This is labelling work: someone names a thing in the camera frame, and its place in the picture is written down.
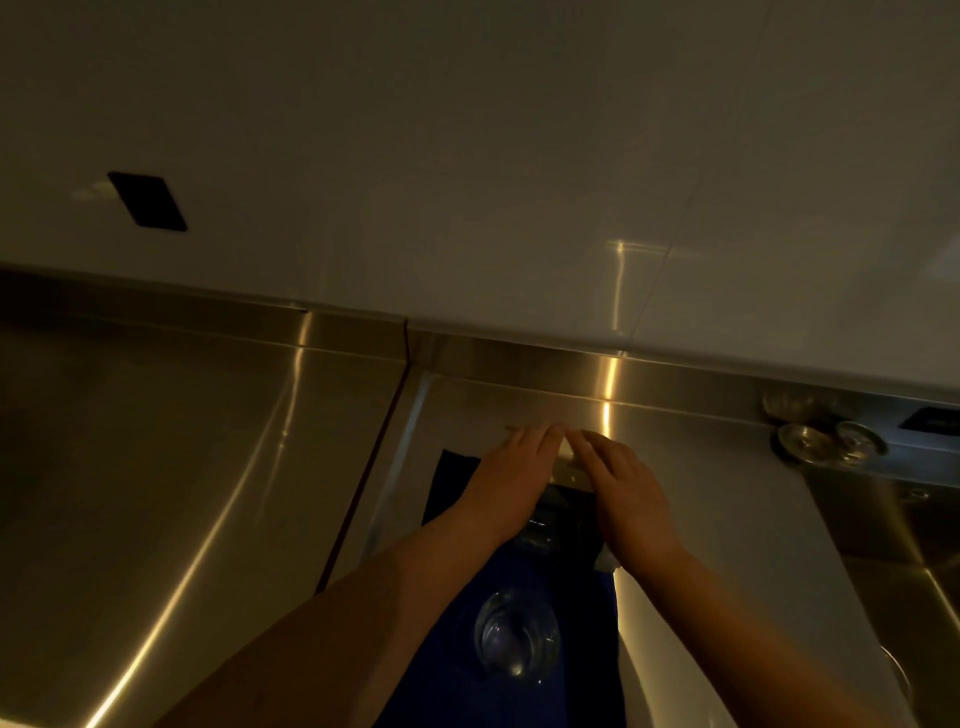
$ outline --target stainless steel sink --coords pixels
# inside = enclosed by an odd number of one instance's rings
[[[960,725],[960,488],[804,478],[923,728]]]

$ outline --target glass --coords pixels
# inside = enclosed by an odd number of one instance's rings
[[[505,589],[480,608],[473,629],[477,657],[490,676],[542,682],[560,657],[560,629],[544,596]]]

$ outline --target wall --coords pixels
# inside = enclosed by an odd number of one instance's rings
[[[5,13],[3,261],[960,386],[949,0],[162,5]]]

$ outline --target hand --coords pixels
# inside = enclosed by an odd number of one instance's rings
[[[569,429],[566,439],[593,483],[604,541],[634,579],[686,556],[660,484],[630,448],[588,430]]]
[[[514,538],[534,512],[563,440],[563,425],[518,429],[480,461],[457,506],[489,530],[496,546]]]

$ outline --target person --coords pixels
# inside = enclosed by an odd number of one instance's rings
[[[741,728],[877,728],[685,548],[634,452],[563,425],[519,429],[455,505],[313,597],[227,660],[157,724],[370,726],[447,604],[527,522],[564,436],[592,481],[601,532]]]

